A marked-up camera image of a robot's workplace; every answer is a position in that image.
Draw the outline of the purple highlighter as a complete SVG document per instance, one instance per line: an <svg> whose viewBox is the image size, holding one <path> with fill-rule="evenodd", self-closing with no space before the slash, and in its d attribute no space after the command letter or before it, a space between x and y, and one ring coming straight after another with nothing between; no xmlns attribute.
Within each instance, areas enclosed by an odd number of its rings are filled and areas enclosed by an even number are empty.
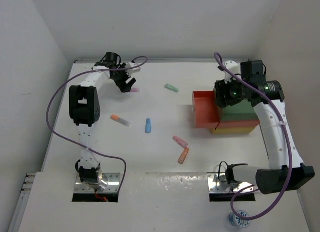
<svg viewBox="0 0 320 232"><path fill-rule="evenodd" d="M138 92L140 92L141 90L139 89L139 88L132 88L131 89L131 93L138 93Z"/></svg>

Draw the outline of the red drawer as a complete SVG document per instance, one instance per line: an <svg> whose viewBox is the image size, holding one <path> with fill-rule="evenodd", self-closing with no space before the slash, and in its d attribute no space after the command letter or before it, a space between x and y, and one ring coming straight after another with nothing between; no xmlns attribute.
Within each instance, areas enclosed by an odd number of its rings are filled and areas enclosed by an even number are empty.
<svg viewBox="0 0 320 232"><path fill-rule="evenodd" d="M196 128L213 129L220 123L214 91L194 91L192 98Z"/></svg>

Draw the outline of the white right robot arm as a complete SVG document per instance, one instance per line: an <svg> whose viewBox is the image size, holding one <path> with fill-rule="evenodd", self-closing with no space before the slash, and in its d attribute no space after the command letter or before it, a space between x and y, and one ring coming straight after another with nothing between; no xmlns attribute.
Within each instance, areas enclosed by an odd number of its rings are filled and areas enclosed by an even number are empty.
<svg viewBox="0 0 320 232"><path fill-rule="evenodd" d="M266 79L265 65L261 60L237 63L229 60L219 65L225 73L223 80L214 86L215 103L220 108L248 101L258 119L269 168L261 169L247 163L228 165L226 183L248 182L263 194L297 190L315 176L313 166L305 165L291 135L285 110L281 84Z"/></svg>

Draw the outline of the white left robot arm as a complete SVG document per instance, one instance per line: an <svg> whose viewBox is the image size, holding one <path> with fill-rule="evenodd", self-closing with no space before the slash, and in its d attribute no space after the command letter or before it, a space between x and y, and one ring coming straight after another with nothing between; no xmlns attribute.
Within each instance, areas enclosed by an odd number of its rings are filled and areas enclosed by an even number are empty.
<svg viewBox="0 0 320 232"><path fill-rule="evenodd" d="M76 164L80 180L89 185L101 186L101 162L90 150L95 126L101 115L98 91L111 79L122 93L130 92L136 82L132 75L141 68L134 60L122 62L120 55L108 52L92 70L83 82L69 88L69 115L76 125L80 143L84 145Z"/></svg>

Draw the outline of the stacked drawer cabinet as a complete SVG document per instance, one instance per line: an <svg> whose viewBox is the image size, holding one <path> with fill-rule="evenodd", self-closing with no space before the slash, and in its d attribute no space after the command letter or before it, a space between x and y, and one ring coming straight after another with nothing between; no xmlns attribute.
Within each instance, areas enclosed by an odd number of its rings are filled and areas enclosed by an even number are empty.
<svg viewBox="0 0 320 232"><path fill-rule="evenodd" d="M211 133L216 135L251 133L260 124L260 120L250 102L243 100L233 106L228 105L225 108L219 106L222 101L224 82L224 80L216 81L214 86L214 105L217 108L219 122L215 128L211 129Z"/></svg>

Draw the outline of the orange cap grey highlighter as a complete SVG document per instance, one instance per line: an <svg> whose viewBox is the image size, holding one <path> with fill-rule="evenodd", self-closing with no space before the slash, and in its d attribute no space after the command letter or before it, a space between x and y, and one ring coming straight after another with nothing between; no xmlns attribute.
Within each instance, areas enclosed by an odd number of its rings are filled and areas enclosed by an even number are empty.
<svg viewBox="0 0 320 232"><path fill-rule="evenodd" d="M125 120L125 119L123 119L123 118L121 118L121 117L119 117L119 116L116 116L116 115L114 115L114 114L111 115L110 118L111 118L112 120L120 123L120 124L123 124L123 125L127 126L127 127L129 127L129 126L131 125L131 122L129 122L129 121L127 121L127 120Z"/></svg>

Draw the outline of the pink highlighter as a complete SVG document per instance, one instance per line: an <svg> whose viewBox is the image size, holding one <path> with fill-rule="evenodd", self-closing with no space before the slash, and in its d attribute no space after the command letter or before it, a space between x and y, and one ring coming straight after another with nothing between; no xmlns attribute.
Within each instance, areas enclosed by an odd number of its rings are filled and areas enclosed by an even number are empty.
<svg viewBox="0 0 320 232"><path fill-rule="evenodd" d="M183 148L187 148L188 147L188 143L186 141L184 141L183 139L181 139L180 137L178 137L178 136L173 136L173 140L175 142L177 142Z"/></svg>

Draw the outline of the blue patterned tape roll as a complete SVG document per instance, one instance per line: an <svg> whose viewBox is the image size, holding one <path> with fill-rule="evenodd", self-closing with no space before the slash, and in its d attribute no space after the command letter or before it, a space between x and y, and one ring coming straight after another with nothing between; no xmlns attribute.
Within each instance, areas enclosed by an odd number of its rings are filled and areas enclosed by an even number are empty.
<svg viewBox="0 0 320 232"><path fill-rule="evenodd" d="M246 211L239 210L237 211L242 217L249 217L249 214ZM237 216L234 212L229 214L229 222L233 227L237 228L247 228L250 226L250 220L244 220L241 217Z"/></svg>

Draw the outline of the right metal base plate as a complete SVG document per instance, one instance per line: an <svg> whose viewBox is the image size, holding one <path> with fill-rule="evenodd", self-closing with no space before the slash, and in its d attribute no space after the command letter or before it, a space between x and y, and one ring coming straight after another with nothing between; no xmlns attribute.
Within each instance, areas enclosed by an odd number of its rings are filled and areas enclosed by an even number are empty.
<svg viewBox="0 0 320 232"><path fill-rule="evenodd" d="M225 173L220 173L220 178L218 173L207 173L207 183L208 190L210 194L229 194L236 193L239 190L251 185L248 182L236 182L228 184L227 182L222 182L225 180Z"/></svg>

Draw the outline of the metal base plate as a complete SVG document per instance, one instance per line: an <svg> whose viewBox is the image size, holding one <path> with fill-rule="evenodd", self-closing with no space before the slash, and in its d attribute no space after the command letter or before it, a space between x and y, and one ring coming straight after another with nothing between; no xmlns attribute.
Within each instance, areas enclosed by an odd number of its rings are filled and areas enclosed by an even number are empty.
<svg viewBox="0 0 320 232"><path fill-rule="evenodd" d="M97 183L93 182L82 182L79 174L77 174L74 193L84 194L84 193L117 193L120 186L120 173L102 173L99 176L99 181Z"/></svg>
<svg viewBox="0 0 320 232"><path fill-rule="evenodd" d="M227 182L222 182L225 180L225 173L220 173L220 178L218 173L207 173L207 183L208 190L210 194L229 194L236 193L239 190L251 185L248 182L236 182L228 184Z"/></svg>

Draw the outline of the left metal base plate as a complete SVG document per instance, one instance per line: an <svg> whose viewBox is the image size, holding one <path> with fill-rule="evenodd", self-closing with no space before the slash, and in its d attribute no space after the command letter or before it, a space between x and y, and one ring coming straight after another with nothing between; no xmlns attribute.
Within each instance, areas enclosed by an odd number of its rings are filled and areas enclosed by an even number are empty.
<svg viewBox="0 0 320 232"><path fill-rule="evenodd" d="M120 173L102 173L99 176L99 181L97 183L93 182L82 182L79 174L77 174L74 193L84 194L84 193L117 193L120 186Z"/></svg>

